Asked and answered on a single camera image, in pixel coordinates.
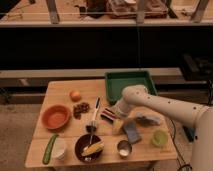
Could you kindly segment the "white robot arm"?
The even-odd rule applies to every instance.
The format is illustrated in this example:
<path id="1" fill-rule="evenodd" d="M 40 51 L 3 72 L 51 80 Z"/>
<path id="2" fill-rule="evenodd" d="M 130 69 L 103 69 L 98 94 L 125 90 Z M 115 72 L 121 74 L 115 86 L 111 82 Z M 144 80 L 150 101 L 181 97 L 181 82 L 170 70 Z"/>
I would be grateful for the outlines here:
<path id="1" fill-rule="evenodd" d="M 144 85 L 127 86 L 114 105 L 126 118 L 137 106 L 144 106 L 195 130 L 190 166 L 192 171 L 213 171 L 213 106 L 151 95 Z"/>

